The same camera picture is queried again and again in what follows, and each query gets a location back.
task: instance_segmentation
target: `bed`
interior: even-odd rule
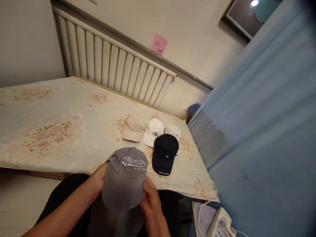
[[[135,146],[157,189],[219,202],[190,131],[176,116],[77,77],[0,88],[0,110],[0,167],[91,174],[115,150]],[[170,176],[153,171],[153,148],[121,138],[131,112],[180,128]]]

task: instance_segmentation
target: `floor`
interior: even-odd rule
[[[19,237],[32,228],[59,183],[0,169],[0,237]]]

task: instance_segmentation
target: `person's left hand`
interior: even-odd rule
[[[97,168],[88,179],[88,181],[90,181],[92,185],[95,186],[99,191],[102,190],[105,171],[108,166],[109,162],[100,165],[99,168]]]

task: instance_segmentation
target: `radiator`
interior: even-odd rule
[[[66,74],[158,107],[177,75],[53,6]]]

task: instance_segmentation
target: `picture frame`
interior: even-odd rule
[[[232,0],[221,20],[250,42],[282,0]]]

